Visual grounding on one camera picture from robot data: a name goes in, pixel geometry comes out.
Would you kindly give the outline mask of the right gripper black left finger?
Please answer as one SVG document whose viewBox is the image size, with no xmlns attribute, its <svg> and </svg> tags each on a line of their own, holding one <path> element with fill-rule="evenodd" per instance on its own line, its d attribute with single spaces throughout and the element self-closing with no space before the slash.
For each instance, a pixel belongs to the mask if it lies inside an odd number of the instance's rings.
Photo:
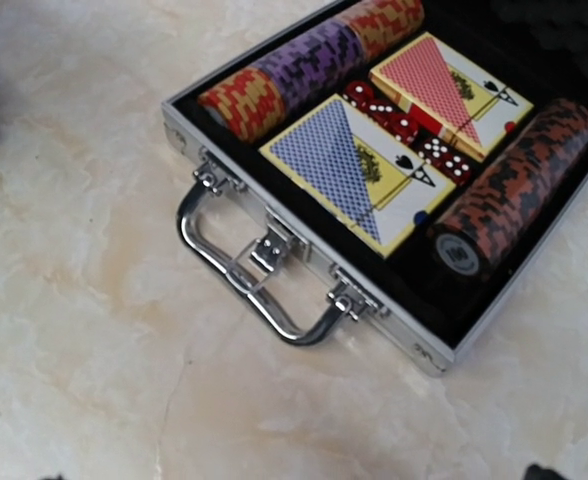
<svg viewBox="0 0 588 480">
<path fill-rule="evenodd" d="M 50 475 L 50 476 L 44 476 L 39 478 L 39 480 L 66 480 L 65 476 L 62 474 L 56 474 L 56 475 Z"/>
</svg>

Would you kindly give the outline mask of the blue playing card deck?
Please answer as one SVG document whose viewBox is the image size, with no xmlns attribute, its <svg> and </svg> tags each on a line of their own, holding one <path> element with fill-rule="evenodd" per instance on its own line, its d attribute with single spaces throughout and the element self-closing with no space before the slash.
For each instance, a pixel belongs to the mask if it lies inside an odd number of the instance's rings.
<svg viewBox="0 0 588 480">
<path fill-rule="evenodd" d="M 383 258 L 456 188 L 338 95 L 303 115 L 260 152 Z"/>
</svg>

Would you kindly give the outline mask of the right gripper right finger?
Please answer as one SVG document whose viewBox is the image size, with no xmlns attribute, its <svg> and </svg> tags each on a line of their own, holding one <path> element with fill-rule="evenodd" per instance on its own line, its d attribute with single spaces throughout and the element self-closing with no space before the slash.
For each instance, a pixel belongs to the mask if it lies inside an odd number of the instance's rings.
<svg viewBox="0 0 588 480">
<path fill-rule="evenodd" d="M 567 478 L 552 468 L 532 464 L 525 470 L 523 480 L 567 480 Z"/>
</svg>

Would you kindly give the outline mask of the aluminium poker case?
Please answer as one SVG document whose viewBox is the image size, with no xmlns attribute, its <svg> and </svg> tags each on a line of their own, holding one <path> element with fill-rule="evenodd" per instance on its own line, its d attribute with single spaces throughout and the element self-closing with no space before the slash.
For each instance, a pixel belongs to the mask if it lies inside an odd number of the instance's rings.
<svg viewBox="0 0 588 480">
<path fill-rule="evenodd" d="M 420 1 L 425 17 L 418 30 L 253 143 L 239 140 L 199 105 L 199 95 L 218 82 L 357 2 L 330 3 L 164 102 L 168 140 L 196 163 L 176 228 L 183 244 L 281 341 L 313 346 L 341 320 L 364 318 L 421 369 L 439 375 L 488 324 L 588 180 L 587 149 L 491 275 L 464 277 L 437 258 L 432 225 L 548 103 L 565 98 L 588 110 L 588 1 Z M 342 98 L 350 81 L 370 81 L 374 66 L 425 32 L 534 108 L 483 162 L 472 158 L 473 179 L 455 184 L 427 220 L 383 258 L 260 149 L 330 96 Z"/>
</svg>

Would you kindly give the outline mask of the red playing card deck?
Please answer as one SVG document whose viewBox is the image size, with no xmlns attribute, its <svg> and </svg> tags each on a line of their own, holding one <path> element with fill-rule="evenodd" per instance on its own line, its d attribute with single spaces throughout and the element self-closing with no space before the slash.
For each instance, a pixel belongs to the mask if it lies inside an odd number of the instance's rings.
<svg viewBox="0 0 588 480">
<path fill-rule="evenodd" d="M 370 81 L 428 132 L 478 162 L 534 104 L 430 32 L 369 71 Z"/>
</svg>

